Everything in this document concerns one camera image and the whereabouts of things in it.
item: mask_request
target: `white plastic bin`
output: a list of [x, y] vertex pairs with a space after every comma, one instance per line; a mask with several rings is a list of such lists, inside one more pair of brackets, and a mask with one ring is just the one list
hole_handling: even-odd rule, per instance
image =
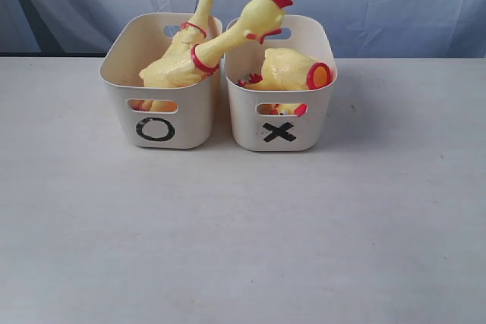
[[[126, 137], [136, 146], [190, 149], [211, 134], [220, 87], [219, 70], [202, 82], [178, 89], [143, 87], [140, 70], [160, 58], [171, 43], [164, 28], [178, 26], [192, 14], [152, 13], [133, 19], [121, 32], [103, 62], [104, 80]], [[222, 23], [211, 17], [208, 37], [221, 34]], [[131, 100], [171, 100], [178, 104], [172, 113], [139, 112]]]
[[[337, 78], [329, 40], [322, 25], [301, 15], [286, 15], [282, 23], [288, 39], [267, 39], [263, 45], [250, 42], [225, 55], [233, 137], [252, 151], [300, 151], [311, 148], [318, 140], [326, 117], [327, 106]], [[295, 49], [325, 62], [332, 72], [327, 87], [309, 91], [253, 91], [238, 86], [238, 79], [260, 74], [267, 48]], [[260, 104], [304, 103], [304, 115], [261, 115]]]

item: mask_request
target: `black x symbol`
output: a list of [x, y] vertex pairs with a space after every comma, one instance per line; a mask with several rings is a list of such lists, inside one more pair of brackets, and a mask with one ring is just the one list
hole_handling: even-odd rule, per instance
[[264, 128], [267, 129], [268, 131], [272, 132], [269, 134], [264, 141], [265, 142], [270, 142], [274, 140], [277, 137], [281, 137], [284, 140], [288, 140], [289, 142], [292, 142], [293, 140], [296, 140], [297, 137], [290, 134], [287, 132], [290, 128], [292, 128], [294, 125], [292, 123], [286, 122], [282, 124], [280, 127], [275, 127], [271, 124], [265, 123]]

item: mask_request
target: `rubber chicken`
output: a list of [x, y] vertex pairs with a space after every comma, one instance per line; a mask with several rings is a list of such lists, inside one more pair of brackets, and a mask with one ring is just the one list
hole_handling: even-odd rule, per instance
[[[214, 0], [199, 0], [193, 16], [181, 24], [181, 29], [172, 37], [172, 43], [161, 59], [186, 52], [195, 45], [205, 42], [213, 3]], [[168, 101], [138, 100], [134, 105], [135, 109], [146, 112], [174, 112], [177, 110], [177, 104]]]
[[[266, 36], [281, 33], [283, 9], [292, 4], [292, 0], [252, 0], [233, 27], [220, 36], [176, 55], [162, 57], [142, 70], [140, 77], [144, 86], [175, 88], [201, 82], [216, 72], [226, 52], [251, 40], [263, 43]], [[150, 111], [164, 112], [163, 103], [167, 102], [153, 102]]]
[[[260, 91], [315, 90], [331, 81], [331, 71], [323, 62], [294, 49], [279, 48], [265, 50], [261, 76], [251, 74], [248, 82], [240, 80], [238, 85]], [[306, 111], [305, 104], [273, 104], [270, 114], [302, 116]]]

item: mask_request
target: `white table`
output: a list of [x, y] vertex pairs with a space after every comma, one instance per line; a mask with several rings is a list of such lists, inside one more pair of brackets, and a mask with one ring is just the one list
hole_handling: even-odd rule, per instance
[[318, 145], [122, 133], [100, 59], [0, 58], [0, 322], [486, 322], [486, 61], [339, 60]]

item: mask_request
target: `black o symbol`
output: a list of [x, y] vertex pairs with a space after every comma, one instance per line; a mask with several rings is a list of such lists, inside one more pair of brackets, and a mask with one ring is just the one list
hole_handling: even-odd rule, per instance
[[[160, 137], [160, 138], [154, 138], [154, 137], [151, 137], [151, 136], [147, 136], [145, 133], [144, 133], [144, 127], [149, 124], [151, 121], [160, 121], [162, 123], [164, 123], [166, 126], [167, 126], [167, 129], [169, 130], [167, 132], [167, 135], [164, 136], [164, 137]], [[144, 120], [142, 120], [140, 123], [137, 124], [137, 134], [144, 138], [145, 140], [151, 140], [153, 142], [166, 142], [168, 140], [171, 140], [172, 138], [174, 138], [175, 136], [175, 129], [174, 129], [174, 126], [172, 124], [170, 124], [169, 121], [167, 121], [166, 119], [162, 119], [162, 118], [145, 118]]]

